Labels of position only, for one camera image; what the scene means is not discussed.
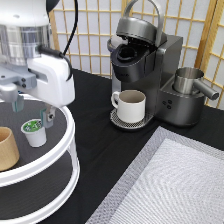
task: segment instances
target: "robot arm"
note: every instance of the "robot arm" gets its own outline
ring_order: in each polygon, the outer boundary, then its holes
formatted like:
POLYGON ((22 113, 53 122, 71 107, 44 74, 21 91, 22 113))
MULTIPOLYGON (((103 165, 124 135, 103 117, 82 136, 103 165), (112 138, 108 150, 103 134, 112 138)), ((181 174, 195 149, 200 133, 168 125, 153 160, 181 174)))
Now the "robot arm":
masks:
POLYGON ((0 99, 11 102, 15 112, 23 109, 18 91, 45 102, 41 111, 45 127, 53 125, 56 108, 75 99, 68 59, 60 52, 61 58, 55 57, 49 48, 47 13, 58 2, 0 0, 0 99))

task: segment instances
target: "black countertop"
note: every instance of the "black countertop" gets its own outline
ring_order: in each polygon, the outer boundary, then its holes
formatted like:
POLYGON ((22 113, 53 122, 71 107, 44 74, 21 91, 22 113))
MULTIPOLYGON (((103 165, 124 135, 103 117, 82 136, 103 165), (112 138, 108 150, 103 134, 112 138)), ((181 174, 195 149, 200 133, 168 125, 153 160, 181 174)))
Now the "black countertop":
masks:
POLYGON ((76 123, 81 166, 78 185, 68 201, 41 223, 83 224, 159 127, 224 150, 224 111, 204 106, 200 122, 177 128, 154 120, 128 133, 110 122, 111 80, 74 70, 76 100, 69 105, 76 123))

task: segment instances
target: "single-serve coffee machine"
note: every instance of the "single-serve coffee machine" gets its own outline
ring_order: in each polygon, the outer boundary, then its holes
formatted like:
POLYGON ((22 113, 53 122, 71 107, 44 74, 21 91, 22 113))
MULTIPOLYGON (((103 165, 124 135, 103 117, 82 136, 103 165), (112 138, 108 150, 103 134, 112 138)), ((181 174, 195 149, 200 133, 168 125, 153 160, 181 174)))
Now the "single-serve coffee machine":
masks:
POLYGON ((164 13, 155 0, 151 2, 158 13, 158 27, 129 17, 132 0, 126 7, 117 27, 117 36, 128 43, 119 45, 111 53, 113 83, 120 91, 138 90, 146 96, 145 118, 136 124, 119 120, 116 109, 111 121, 126 130, 144 127, 152 118, 176 126, 191 126, 199 121, 205 98, 215 100, 219 94, 205 85, 203 72, 195 68, 178 70, 183 38, 165 34, 164 13))

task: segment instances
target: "round tray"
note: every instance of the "round tray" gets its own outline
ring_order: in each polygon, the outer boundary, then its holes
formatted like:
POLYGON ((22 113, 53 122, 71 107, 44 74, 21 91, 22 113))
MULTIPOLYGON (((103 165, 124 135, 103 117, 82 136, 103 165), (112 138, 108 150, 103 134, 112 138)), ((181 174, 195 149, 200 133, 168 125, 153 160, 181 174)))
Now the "round tray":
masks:
POLYGON ((69 198, 80 172, 75 123, 68 108, 56 111, 54 126, 46 129, 47 143, 32 148, 20 127, 39 118, 44 103, 29 96, 25 99, 24 110, 19 113, 12 111, 11 104, 0 103, 0 126, 12 129, 20 152, 19 162, 0 172, 0 223, 4 224, 37 223, 50 216, 69 198))

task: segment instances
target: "white coffee mug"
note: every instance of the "white coffee mug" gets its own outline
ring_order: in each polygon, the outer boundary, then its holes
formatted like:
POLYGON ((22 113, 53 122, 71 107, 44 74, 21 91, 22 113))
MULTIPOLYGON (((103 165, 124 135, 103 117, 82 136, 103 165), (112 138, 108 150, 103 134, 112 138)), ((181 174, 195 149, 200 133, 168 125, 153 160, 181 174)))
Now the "white coffee mug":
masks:
POLYGON ((120 120, 131 124, 145 117, 145 99, 145 95, 137 90, 114 92, 111 96, 111 102, 117 109, 117 116, 120 120))

